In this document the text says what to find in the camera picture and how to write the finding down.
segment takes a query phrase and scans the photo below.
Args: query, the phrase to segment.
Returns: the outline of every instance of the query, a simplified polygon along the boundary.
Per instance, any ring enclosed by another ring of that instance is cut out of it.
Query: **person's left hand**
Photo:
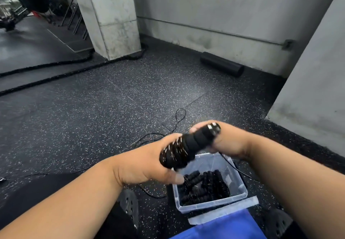
[[[161,150],[179,136],[181,134],[170,134],[154,143],[109,158],[112,160],[114,174],[119,184],[137,184],[150,179],[165,184],[182,184],[183,175],[163,167],[159,161]]]

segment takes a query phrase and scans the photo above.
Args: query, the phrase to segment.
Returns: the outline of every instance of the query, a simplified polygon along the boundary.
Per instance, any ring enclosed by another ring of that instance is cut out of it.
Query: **person's right hand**
[[[194,125],[189,132],[193,133],[206,124],[216,122],[220,125],[220,134],[215,138],[211,146],[211,152],[221,152],[230,157],[237,157],[243,160],[249,159],[250,140],[252,133],[234,127],[230,124],[209,120]]]

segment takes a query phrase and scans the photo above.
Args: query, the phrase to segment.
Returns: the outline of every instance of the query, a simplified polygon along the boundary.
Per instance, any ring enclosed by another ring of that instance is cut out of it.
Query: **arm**
[[[183,176],[159,162],[160,151],[178,136],[97,163],[2,229],[0,238],[94,238],[124,183],[183,183]]]
[[[268,138],[218,123],[222,132],[213,150],[247,160],[309,238],[345,238],[344,175]]]

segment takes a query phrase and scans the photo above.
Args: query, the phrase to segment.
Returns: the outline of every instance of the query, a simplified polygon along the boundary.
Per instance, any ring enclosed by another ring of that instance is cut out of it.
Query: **forearm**
[[[96,164],[0,231],[0,238],[93,238],[122,187],[116,157]]]
[[[310,238],[345,238],[345,176],[252,135],[249,162]]]

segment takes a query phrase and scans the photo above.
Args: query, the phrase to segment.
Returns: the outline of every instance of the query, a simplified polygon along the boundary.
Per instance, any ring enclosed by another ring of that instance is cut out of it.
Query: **person's right arm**
[[[268,138],[218,123],[214,151],[248,161],[309,238],[345,238],[344,175]]]

